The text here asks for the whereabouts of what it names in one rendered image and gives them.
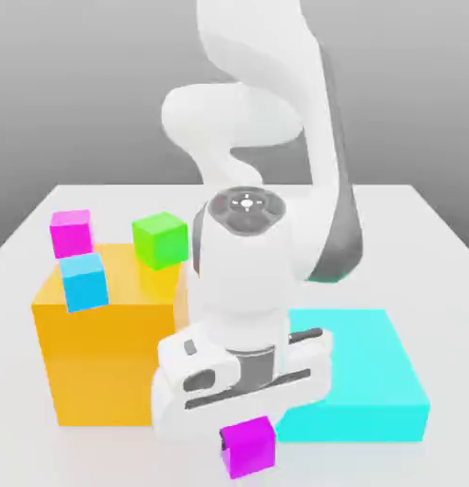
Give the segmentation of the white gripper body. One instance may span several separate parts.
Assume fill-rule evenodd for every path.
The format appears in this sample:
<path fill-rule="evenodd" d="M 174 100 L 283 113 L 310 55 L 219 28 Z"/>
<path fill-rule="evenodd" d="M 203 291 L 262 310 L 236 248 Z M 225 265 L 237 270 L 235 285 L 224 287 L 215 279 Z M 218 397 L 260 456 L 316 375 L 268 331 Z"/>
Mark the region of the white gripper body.
<path fill-rule="evenodd" d="M 332 334 L 308 329 L 274 346 L 228 350 L 201 329 L 161 340 L 151 388 L 152 425 L 162 439 L 216 440 L 257 417 L 280 421 L 289 409 L 324 399 L 332 380 Z"/>

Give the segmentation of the small magenta cube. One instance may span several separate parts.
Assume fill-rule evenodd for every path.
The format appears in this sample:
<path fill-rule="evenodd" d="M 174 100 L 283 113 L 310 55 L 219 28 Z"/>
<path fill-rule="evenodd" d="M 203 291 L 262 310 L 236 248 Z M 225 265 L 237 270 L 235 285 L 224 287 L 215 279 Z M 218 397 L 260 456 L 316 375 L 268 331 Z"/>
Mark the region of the small magenta cube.
<path fill-rule="evenodd" d="M 226 426 L 219 434 L 222 459 L 231 479 L 275 465 L 276 434 L 267 416 Z"/>
<path fill-rule="evenodd" d="M 49 233 L 56 259 L 93 252 L 88 209 L 54 212 L 49 224 Z"/>

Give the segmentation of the small blue cube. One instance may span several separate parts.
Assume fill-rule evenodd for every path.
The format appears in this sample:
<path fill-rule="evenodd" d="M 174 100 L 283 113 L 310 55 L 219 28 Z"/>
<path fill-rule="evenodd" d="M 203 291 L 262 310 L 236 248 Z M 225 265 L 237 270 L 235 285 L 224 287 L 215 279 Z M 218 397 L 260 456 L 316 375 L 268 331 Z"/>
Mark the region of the small blue cube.
<path fill-rule="evenodd" d="M 69 313 L 108 305 L 106 273 L 98 253 L 61 259 L 59 271 Z"/>

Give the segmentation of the small green cube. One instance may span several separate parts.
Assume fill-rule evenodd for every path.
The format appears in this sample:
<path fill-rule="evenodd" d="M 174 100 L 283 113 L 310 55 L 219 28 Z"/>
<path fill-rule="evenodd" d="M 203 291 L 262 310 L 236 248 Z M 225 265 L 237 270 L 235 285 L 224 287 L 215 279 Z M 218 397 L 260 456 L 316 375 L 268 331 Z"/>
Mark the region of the small green cube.
<path fill-rule="evenodd" d="M 132 223 L 136 258 L 154 270 L 188 259 L 188 226 L 168 213 L 155 213 Z"/>

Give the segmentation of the large orange box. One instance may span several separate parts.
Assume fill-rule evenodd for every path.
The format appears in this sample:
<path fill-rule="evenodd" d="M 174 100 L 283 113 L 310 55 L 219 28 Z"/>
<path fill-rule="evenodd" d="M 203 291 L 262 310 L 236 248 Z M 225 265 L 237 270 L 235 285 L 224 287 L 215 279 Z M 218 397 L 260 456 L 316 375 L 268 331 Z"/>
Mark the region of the large orange box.
<path fill-rule="evenodd" d="M 149 426 L 160 340 L 187 323 L 185 267 L 154 270 L 130 243 L 96 247 L 109 304 L 70 313 L 53 269 L 31 309 L 61 426 Z"/>

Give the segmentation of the large cyan box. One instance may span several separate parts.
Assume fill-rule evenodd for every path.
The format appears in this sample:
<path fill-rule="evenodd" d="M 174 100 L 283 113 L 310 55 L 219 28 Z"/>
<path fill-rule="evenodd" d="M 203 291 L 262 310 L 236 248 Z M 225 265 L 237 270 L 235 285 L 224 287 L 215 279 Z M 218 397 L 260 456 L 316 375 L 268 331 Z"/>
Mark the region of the large cyan box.
<path fill-rule="evenodd" d="M 382 309 L 293 309 L 291 330 L 333 334 L 327 397 L 286 412 L 280 442 L 419 442 L 430 400 Z"/>

